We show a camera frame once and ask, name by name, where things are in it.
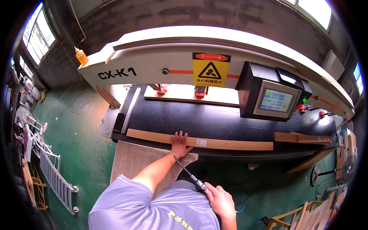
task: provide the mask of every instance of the window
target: window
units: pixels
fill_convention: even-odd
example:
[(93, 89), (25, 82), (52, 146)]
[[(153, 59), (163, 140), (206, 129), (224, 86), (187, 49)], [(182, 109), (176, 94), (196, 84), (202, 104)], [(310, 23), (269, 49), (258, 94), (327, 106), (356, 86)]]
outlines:
[(26, 74), (29, 76), (29, 78), (32, 78), (33, 73), (29, 69), (28, 65), (24, 62), (22, 56), (20, 56), (19, 65), (22, 67), (22, 69), (26, 72)]
[(23, 33), (23, 41), (34, 61), (39, 64), (42, 57), (47, 53), (55, 36), (45, 18), (42, 3), (36, 8), (29, 19)]
[(355, 77), (355, 80), (357, 81), (357, 87), (359, 90), (359, 94), (362, 94), (364, 87), (363, 87), (363, 79), (362, 79), (362, 73), (360, 72), (359, 63), (355, 67), (354, 77)]
[(328, 29), (331, 19), (331, 7), (325, 0), (284, 0), (290, 3), (296, 10), (311, 16), (325, 30)]

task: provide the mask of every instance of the white pipe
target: white pipe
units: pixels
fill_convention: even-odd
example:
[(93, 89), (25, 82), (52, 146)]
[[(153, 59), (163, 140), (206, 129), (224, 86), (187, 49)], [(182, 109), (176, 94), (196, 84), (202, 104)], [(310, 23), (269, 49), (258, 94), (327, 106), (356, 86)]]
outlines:
[(87, 36), (86, 36), (86, 34), (84, 33), (84, 31), (83, 31), (83, 29), (82, 29), (82, 27), (81, 27), (81, 24), (79, 23), (79, 20), (78, 20), (78, 18), (77, 18), (77, 15), (75, 14), (74, 7), (73, 7), (73, 4), (71, 3), (71, 0), (69, 0), (69, 2), (70, 2), (71, 9), (73, 10), (74, 17), (75, 17), (75, 19), (76, 19), (76, 21), (77, 21), (77, 23), (78, 23), (78, 25), (79, 25), (79, 28), (81, 29), (81, 31), (82, 31), (82, 33), (83, 33), (83, 35), (84, 35), (84, 38), (79, 42), (79, 44), (80, 44), (80, 43), (82, 43), (82, 42), (87, 38)]

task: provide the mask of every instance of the caution sign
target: caution sign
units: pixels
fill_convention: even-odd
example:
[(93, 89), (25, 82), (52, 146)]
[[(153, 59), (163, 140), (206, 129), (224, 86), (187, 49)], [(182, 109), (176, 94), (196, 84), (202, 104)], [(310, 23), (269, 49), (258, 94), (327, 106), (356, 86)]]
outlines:
[(193, 53), (194, 85), (224, 87), (230, 55)]

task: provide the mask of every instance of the human arm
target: human arm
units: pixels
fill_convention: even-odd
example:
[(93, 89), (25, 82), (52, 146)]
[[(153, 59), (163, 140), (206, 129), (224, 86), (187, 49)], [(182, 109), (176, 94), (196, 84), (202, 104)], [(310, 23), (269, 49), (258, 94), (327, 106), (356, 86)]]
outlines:
[(213, 211), (221, 218), (221, 230), (236, 230), (236, 211), (230, 193), (221, 186), (216, 188), (205, 182), (207, 197)]
[(132, 179), (132, 181), (147, 186), (153, 194), (157, 185), (165, 178), (170, 168), (174, 165), (174, 155), (176, 155), (177, 158), (182, 158), (193, 149), (193, 147), (186, 147), (187, 136), (187, 133), (183, 136), (183, 131), (180, 131), (179, 134), (176, 132), (175, 135), (171, 137), (171, 152), (145, 167)]

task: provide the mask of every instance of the person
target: person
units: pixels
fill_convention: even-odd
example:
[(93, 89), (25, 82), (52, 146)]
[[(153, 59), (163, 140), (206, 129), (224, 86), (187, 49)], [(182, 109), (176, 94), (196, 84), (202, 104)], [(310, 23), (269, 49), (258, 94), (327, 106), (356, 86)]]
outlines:
[(156, 186), (175, 164), (173, 156), (182, 158), (193, 148), (186, 148), (187, 136), (176, 132), (171, 137), (171, 152), (133, 179), (117, 177), (90, 211), (89, 229), (236, 230), (233, 199), (221, 186), (205, 182), (208, 190), (203, 194), (193, 183), (177, 180), (151, 200)]

